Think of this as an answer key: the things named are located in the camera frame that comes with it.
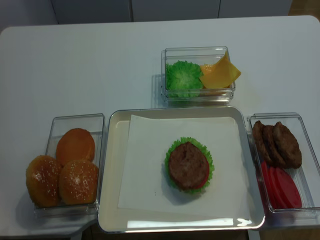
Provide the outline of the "right sesame bun top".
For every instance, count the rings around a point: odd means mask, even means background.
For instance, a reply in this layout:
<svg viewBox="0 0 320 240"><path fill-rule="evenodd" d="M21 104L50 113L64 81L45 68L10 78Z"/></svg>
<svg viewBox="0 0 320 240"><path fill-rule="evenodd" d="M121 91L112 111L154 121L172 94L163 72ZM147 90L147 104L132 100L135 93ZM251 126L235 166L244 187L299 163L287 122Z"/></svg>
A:
<svg viewBox="0 0 320 240"><path fill-rule="evenodd" d="M99 168L84 159L68 162L59 175L59 195L66 205L92 204L97 197Z"/></svg>

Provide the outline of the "brown patty on tray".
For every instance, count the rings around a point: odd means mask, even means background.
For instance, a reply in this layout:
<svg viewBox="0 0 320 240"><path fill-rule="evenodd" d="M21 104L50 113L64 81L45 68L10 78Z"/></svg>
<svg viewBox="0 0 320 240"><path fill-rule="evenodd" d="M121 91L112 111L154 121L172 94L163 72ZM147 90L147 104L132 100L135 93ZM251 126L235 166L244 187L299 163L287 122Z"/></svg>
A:
<svg viewBox="0 0 320 240"><path fill-rule="evenodd" d="M183 191L195 189L210 173L210 165L204 153L190 141L178 145L169 155L170 179Z"/></svg>

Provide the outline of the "silver metal tray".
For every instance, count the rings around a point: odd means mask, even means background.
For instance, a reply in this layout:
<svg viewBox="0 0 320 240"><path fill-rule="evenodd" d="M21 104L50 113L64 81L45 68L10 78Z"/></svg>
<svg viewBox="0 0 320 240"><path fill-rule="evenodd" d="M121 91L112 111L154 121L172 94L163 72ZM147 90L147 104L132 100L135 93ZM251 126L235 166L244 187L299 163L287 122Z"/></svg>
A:
<svg viewBox="0 0 320 240"><path fill-rule="evenodd" d="M249 217L222 218L119 207L130 121L133 115L155 120L233 118L238 125L243 166L247 173L248 193L251 197ZM233 106L116 111L109 120L99 205L98 224L105 232L170 232L259 228L265 221L265 213L243 114Z"/></svg>

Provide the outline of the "left sesame bun top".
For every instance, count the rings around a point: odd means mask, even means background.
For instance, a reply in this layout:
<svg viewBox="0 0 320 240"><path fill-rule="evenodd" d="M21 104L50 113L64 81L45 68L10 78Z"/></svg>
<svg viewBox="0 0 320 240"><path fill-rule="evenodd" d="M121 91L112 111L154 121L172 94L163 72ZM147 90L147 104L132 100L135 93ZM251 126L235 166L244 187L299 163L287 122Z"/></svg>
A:
<svg viewBox="0 0 320 240"><path fill-rule="evenodd" d="M39 155L26 169L26 187L32 202L39 208L55 207L60 202L59 176L62 167L48 155Z"/></svg>

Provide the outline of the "sesame bun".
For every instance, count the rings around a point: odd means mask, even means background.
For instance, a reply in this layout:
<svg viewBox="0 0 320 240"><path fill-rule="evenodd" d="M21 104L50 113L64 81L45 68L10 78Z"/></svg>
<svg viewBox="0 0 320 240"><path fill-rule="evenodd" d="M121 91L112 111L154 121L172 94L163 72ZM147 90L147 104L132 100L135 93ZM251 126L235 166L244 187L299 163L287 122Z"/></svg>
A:
<svg viewBox="0 0 320 240"><path fill-rule="evenodd" d="M55 207L60 202L59 176L62 167L48 155L39 155L26 169L26 187L32 202L39 208Z"/></svg>
<svg viewBox="0 0 320 240"><path fill-rule="evenodd" d="M84 159L68 162L59 175L59 195L66 205L92 204L97 197L99 168Z"/></svg>

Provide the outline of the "clear bun container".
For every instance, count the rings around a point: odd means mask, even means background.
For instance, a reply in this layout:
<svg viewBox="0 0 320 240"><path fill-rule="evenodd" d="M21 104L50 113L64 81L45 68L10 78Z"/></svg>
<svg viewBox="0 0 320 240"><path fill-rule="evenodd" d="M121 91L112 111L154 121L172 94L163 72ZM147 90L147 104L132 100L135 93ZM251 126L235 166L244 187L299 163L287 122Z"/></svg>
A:
<svg viewBox="0 0 320 240"><path fill-rule="evenodd" d="M34 214L38 218L94 215L99 211L108 133L106 130L105 116L102 113L97 113L55 117L52 120L45 154L55 158L59 141L72 129L84 129L88 131L94 141L94 158L92 163L98 168L96 196L91 203L71 205L60 202L58 206L53 207L44 208L35 206Z"/></svg>

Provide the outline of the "clear lettuce cheese container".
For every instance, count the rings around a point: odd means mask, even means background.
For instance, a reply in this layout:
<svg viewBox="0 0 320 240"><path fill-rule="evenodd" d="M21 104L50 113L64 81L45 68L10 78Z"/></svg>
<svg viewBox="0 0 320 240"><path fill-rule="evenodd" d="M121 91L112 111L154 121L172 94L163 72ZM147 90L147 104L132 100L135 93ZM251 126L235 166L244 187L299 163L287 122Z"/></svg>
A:
<svg viewBox="0 0 320 240"><path fill-rule="evenodd" d="M177 61L187 61L199 66L215 64L222 58L228 48L225 46L211 47L176 47L166 48L161 52L161 96L169 104L222 104L227 105L234 97L236 84L232 83L227 88L192 89L192 93L199 93L197 97L169 97L170 93L180 93L179 90L167 90L166 88L166 64L174 64Z"/></svg>

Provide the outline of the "clear patty tomato container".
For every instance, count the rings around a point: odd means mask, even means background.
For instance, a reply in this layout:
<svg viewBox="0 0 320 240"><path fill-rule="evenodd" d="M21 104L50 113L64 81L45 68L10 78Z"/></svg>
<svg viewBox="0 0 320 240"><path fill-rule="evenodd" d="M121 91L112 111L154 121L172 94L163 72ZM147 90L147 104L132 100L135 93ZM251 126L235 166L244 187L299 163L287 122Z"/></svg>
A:
<svg viewBox="0 0 320 240"><path fill-rule="evenodd" d="M257 181L264 209L267 213L278 214L285 217L311 218L320 213L320 166L314 153L312 144L307 134L301 116L297 113L259 113L247 117L248 137L252 151L254 164L257 171ZM285 125L297 139L302 154L302 164L299 168L281 168L290 175L300 194L302 208L274 209L268 198L261 163L264 161L260 156L253 137L253 127L256 121L263 125L275 126L277 122Z"/></svg>

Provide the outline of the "green lettuce in container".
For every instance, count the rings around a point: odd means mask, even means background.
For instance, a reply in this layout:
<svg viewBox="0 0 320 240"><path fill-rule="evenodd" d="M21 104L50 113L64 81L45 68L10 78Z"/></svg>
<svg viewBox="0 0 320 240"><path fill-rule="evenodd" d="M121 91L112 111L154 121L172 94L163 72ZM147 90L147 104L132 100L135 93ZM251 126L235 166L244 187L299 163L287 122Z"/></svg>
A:
<svg viewBox="0 0 320 240"><path fill-rule="evenodd" d="M170 98L194 98L198 97L198 92L192 90L201 90L204 88L200 77L204 74L198 64L188 61L177 61L174 64L165 65L166 89L179 93L169 93Z"/></svg>

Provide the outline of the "middle red tomato slice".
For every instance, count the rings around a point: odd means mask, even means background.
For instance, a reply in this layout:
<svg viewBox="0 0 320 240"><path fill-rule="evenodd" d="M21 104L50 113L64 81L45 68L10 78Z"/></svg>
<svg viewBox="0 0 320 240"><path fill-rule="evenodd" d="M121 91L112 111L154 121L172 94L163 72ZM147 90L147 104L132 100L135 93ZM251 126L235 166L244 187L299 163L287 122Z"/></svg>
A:
<svg viewBox="0 0 320 240"><path fill-rule="evenodd" d="M270 167L268 170L269 173L269 178L270 178L270 184L271 184L271 189L272 189L272 193L274 195L274 199L276 201L276 205L278 209L286 209L288 206L287 204L284 202L284 200L282 199L280 190L277 187L277 183L276 183L276 177L275 177L275 168L274 167Z"/></svg>

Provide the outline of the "white paper sheet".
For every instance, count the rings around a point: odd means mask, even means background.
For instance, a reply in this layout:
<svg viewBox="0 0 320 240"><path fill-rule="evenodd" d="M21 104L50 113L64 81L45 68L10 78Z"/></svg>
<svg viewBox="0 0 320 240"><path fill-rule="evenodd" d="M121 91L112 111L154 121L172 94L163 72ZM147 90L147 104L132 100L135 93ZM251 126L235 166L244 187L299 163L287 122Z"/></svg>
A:
<svg viewBox="0 0 320 240"><path fill-rule="evenodd" d="M192 137L206 146L214 171L201 194L169 185L166 153L174 141ZM243 165L238 124L232 117L149 119L132 115L118 206L217 218L250 216L252 201Z"/></svg>

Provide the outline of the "plain bun bottom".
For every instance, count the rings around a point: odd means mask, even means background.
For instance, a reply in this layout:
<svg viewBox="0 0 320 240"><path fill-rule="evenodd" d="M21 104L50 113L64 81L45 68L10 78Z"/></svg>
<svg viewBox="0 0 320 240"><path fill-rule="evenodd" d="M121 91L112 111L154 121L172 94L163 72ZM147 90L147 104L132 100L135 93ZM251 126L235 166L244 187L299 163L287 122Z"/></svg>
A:
<svg viewBox="0 0 320 240"><path fill-rule="evenodd" d="M55 156L62 166L75 160L92 162L95 157L95 141L89 131L73 128L58 141Z"/></svg>

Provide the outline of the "left brown patty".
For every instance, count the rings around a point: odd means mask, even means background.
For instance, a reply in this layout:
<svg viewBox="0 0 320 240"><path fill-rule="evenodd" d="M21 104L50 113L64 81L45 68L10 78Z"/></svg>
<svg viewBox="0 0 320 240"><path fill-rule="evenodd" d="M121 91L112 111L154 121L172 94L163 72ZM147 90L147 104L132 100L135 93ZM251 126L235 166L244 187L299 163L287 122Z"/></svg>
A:
<svg viewBox="0 0 320 240"><path fill-rule="evenodd" d="M269 166L273 166L273 161L269 156L269 153L267 151L267 148L263 140L264 128L265 128L265 125L262 124L260 120L256 121L252 129L252 135L254 138L257 151L262 157L262 160L265 161Z"/></svg>

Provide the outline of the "yellow cheese slice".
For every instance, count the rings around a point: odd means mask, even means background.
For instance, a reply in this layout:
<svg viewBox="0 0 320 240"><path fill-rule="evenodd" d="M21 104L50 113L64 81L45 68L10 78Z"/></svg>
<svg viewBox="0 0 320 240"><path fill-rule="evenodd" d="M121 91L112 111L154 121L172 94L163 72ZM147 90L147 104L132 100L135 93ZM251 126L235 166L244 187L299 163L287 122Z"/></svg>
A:
<svg viewBox="0 0 320 240"><path fill-rule="evenodd" d="M227 88L241 75L241 72L230 62L227 52L217 63L201 65L200 69L203 73L200 81L206 89Z"/></svg>

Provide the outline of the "green lettuce under patty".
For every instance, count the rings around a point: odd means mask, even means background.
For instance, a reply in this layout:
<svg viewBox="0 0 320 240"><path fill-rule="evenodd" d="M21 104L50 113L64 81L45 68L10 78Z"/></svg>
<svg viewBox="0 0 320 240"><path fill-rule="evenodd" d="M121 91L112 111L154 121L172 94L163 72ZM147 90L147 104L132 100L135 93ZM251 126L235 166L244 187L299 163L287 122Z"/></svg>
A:
<svg viewBox="0 0 320 240"><path fill-rule="evenodd" d="M208 162L209 162L209 177L208 177L208 180L207 182L205 183L205 185L200 188L200 189L196 189L196 190L181 190L174 182L173 180L171 180L170 178L170 175L169 175L169 167L168 167L168 162L169 162L169 155L170 153L177 147L179 146L180 144L183 144L183 143L186 143L186 142L191 142L192 144L194 144L196 147L198 147L202 153L204 153L204 155L206 156ZM213 158L212 158L212 155L211 155L211 152L208 150L208 148L203 145L202 143L200 143L199 141L197 141L195 138L193 137L181 137L180 139L177 139L175 140L172 145L169 147L168 151L166 152L165 154L165 159L164 159L164 163L163 163L163 167L164 167L164 170L165 170L165 174L166 174L166 177L167 177L167 182L168 184L181 191L181 192L184 192L184 193L187 193L187 194L202 194L205 189L210 185L210 180L212 179L213 177L213 172L215 170L215 166L214 166L214 163L213 163Z"/></svg>

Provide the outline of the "red tomato slice under patty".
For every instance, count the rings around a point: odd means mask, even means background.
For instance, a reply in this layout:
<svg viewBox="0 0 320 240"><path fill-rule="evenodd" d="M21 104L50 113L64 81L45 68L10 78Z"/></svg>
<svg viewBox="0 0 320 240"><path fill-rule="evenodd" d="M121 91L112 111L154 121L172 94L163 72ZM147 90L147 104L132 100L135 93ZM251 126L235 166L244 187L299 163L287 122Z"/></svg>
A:
<svg viewBox="0 0 320 240"><path fill-rule="evenodd" d="M202 188L202 187L206 184L206 182L208 181L209 176L210 176L210 173L208 173L208 174L204 177L203 181L202 181L199 185L197 185L197 186L195 187L195 189L200 189L200 188Z"/></svg>

